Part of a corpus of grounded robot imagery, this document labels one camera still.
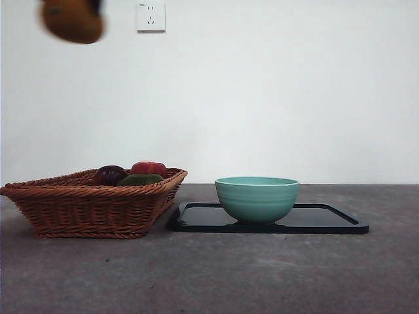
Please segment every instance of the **bowl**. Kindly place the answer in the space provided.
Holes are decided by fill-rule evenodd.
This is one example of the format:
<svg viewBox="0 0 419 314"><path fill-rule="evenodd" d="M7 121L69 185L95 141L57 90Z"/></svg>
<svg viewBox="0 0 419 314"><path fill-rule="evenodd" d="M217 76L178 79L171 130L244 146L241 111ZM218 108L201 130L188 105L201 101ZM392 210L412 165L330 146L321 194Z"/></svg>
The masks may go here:
<svg viewBox="0 0 419 314"><path fill-rule="evenodd" d="M299 182L275 177L229 177L215 180L224 210L244 224L273 224L293 208Z"/></svg>

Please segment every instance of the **wicker basket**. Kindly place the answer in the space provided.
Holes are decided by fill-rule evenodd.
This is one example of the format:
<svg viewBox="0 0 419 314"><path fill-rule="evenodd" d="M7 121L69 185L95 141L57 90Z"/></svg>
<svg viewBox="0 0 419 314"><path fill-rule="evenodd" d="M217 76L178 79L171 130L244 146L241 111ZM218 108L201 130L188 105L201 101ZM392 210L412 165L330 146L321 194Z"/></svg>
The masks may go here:
<svg viewBox="0 0 419 314"><path fill-rule="evenodd" d="M96 169L51 179L6 184L10 198L29 219L39 237L143 237L169 209L182 169L168 168L168 178L145 186L92 186Z"/></svg>

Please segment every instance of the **bowl rim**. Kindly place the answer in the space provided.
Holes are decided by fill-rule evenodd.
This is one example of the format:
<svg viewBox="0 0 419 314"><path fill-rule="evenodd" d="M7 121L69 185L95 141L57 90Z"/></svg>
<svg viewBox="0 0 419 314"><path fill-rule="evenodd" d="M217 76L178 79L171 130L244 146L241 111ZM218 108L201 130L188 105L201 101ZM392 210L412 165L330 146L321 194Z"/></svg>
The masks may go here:
<svg viewBox="0 0 419 314"><path fill-rule="evenodd" d="M252 178L252 179L280 179L280 180L288 180L288 181L291 181L291 183L283 183L283 184L249 184L249 183L228 183L228 182L222 182L221 181L221 180L225 180L225 179L244 179L244 178ZM282 177L251 176L251 175L244 175L244 176L238 176L238 177L223 177L223 178L218 178L218 179L215 180L215 183L226 184L226 185L235 185L235 186L291 186L291 185L299 185L300 184L300 182L298 182L295 179L282 178Z"/></svg>

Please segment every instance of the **table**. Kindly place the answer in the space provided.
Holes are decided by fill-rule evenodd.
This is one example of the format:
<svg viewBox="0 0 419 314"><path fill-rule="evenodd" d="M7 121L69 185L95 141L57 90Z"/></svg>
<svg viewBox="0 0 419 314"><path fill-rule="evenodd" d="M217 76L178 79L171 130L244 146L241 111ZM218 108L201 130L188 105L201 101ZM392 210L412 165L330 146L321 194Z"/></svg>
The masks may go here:
<svg viewBox="0 0 419 314"><path fill-rule="evenodd" d="M141 239L39 239L1 198L1 312L419 313L419 186L302 184L298 203L327 203L370 224L363 235L173 232L182 184Z"/></svg>

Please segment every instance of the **wall outlet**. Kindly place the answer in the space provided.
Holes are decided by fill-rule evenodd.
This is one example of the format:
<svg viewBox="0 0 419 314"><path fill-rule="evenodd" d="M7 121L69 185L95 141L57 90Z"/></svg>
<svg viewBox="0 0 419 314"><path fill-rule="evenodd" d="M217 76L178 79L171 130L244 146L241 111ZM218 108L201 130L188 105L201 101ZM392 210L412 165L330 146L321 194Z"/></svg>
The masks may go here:
<svg viewBox="0 0 419 314"><path fill-rule="evenodd" d="M163 33L166 31L166 4L141 1L137 4L137 32Z"/></svg>

